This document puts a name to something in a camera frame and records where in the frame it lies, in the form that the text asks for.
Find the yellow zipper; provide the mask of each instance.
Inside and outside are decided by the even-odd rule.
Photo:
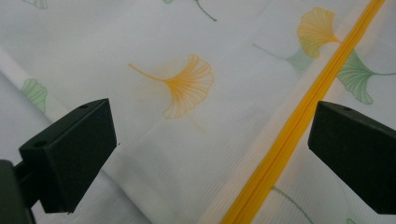
[[[314,117],[317,102],[323,99],[385,0],[372,0],[346,39],[324,67],[304,98],[294,109],[265,158],[256,168],[221,223],[249,223],[256,216]]]

